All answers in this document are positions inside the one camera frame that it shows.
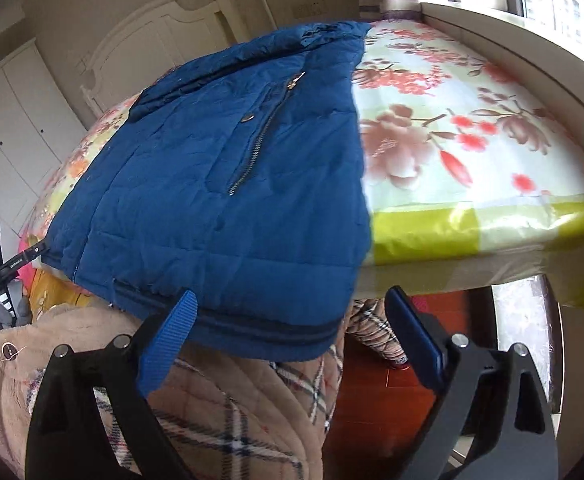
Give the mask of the grey gloved left hand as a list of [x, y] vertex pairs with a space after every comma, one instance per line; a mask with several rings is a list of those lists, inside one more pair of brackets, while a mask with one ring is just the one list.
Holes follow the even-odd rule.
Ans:
[[12, 310], [0, 302], [0, 330], [7, 328], [20, 327], [32, 322], [32, 311], [30, 308], [29, 297], [24, 284], [21, 280], [12, 281], [7, 286], [10, 295]]

